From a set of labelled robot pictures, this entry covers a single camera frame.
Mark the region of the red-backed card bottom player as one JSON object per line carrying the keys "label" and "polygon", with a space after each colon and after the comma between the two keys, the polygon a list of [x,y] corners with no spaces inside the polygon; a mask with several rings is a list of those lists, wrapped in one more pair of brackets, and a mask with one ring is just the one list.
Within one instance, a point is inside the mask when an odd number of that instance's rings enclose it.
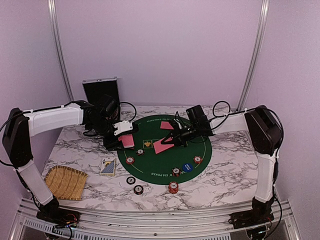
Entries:
{"label": "red-backed card bottom player", "polygon": [[167,143],[162,144],[163,139],[164,138],[153,142],[153,148],[154,148],[155,154],[162,153],[162,152],[164,152],[170,148],[173,148],[175,146],[174,144],[171,144],[171,143],[170,144],[167,144]]}

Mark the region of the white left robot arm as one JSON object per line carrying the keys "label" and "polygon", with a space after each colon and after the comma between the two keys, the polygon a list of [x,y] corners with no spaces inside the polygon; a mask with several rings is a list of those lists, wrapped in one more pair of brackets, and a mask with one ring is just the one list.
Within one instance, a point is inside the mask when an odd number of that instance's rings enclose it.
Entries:
{"label": "white left robot arm", "polygon": [[7,166],[15,170],[26,190],[44,207],[43,213],[51,222],[60,222],[64,215],[35,163],[35,139],[64,127],[84,126],[94,130],[107,145],[116,144],[120,136],[133,129],[131,120],[119,119],[119,107],[120,103],[108,95],[103,96],[102,103],[97,105],[75,100],[40,109],[22,110],[16,107],[1,126],[4,131],[2,145],[10,161]]}

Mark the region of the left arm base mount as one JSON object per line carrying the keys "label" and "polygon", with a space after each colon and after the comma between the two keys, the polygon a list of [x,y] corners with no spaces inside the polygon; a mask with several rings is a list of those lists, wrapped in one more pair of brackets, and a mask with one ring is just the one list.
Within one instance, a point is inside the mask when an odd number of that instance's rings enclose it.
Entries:
{"label": "left arm base mount", "polygon": [[59,201],[55,196],[49,203],[45,205],[37,203],[36,206],[38,208],[36,217],[40,220],[54,223],[58,228],[76,227],[79,223],[80,213],[60,208]]}

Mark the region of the black poker chip stack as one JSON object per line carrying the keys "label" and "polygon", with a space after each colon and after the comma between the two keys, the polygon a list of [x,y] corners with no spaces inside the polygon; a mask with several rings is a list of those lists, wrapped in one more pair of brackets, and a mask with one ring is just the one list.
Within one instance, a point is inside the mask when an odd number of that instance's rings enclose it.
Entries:
{"label": "black poker chip stack", "polygon": [[136,195],[141,195],[144,192],[144,188],[141,185],[136,185],[134,186],[133,191]]}

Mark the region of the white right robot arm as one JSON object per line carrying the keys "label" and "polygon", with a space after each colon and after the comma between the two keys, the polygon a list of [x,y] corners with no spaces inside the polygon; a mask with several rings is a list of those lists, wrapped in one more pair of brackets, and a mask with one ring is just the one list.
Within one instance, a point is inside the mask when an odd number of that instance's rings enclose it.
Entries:
{"label": "white right robot arm", "polygon": [[208,119],[201,105],[186,110],[189,125],[181,120],[170,120],[172,130],[160,142],[163,145],[185,146],[197,137],[246,131],[258,160],[257,187],[254,201],[261,204],[272,202],[277,179],[275,165],[284,139],[284,129],[276,113],[265,105],[229,112]]}

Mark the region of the red poker chip stack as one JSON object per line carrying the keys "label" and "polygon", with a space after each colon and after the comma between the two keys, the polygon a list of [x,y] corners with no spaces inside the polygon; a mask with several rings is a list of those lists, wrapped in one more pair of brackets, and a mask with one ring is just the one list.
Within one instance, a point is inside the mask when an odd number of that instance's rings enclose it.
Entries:
{"label": "red poker chip stack", "polygon": [[171,194],[176,194],[179,191],[179,184],[175,181],[172,181],[168,185],[168,191]]}

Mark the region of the red playing card deck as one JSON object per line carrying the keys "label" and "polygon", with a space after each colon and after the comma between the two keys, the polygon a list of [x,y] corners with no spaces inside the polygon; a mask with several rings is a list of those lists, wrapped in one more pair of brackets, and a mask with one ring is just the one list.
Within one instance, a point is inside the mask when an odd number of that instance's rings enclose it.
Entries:
{"label": "red playing card deck", "polygon": [[125,149],[134,148],[134,137],[132,134],[121,135],[118,137],[118,141],[120,141]]}

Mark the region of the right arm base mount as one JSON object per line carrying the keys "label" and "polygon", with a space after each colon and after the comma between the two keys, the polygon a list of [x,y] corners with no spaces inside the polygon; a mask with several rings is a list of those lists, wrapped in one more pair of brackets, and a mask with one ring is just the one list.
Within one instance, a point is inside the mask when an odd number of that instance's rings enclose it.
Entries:
{"label": "right arm base mount", "polygon": [[267,202],[261,202],[254,197],[251,209],[231,213],[228,223],[232,224],[234,229],[240,229],[273,221],[275,219],[272,211],[274,201],[274,196]]}

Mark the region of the blue small blind button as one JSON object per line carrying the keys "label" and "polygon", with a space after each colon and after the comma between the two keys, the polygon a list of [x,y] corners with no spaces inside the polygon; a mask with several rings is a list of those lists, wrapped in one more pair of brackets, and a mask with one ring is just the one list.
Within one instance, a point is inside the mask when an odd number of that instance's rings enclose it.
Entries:
{"label": "blue small blind button", "polygon": [[182,170],[186,173],[192,172],[194,169],[193,165],[191,163],[184,163],[182,165]]}

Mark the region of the red-backed card top player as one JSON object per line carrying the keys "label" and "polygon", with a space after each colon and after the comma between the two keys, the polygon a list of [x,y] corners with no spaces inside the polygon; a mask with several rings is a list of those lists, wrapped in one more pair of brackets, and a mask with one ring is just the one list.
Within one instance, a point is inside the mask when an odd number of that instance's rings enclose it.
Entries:
{"label": "red-backed card top player", "polygon": [[168,121],[162,121],[160,123],[160,129],[162,130],[173,130],[173,126]]}

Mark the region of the red-backed card player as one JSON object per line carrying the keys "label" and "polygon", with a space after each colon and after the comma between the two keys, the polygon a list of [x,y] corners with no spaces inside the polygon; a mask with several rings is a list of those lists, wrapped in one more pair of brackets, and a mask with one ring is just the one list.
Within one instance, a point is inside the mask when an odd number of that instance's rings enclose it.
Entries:
{"label": "red-backed card player", "polygon": [[154,148],[155,154],[162,153],[162,152],[164,152],[170,148],[173,148],[175,146],[174,144],[171,144],[171,143],[170,144],[167,144],[167,143],[162,144],[163,139],[164,138],[153,142],[153,148]]}
{"label": "red-backed card player", "polygon": [[162,130],[173,130],[173,126],[168,121],[162,121],[160,123],[160,129]]}

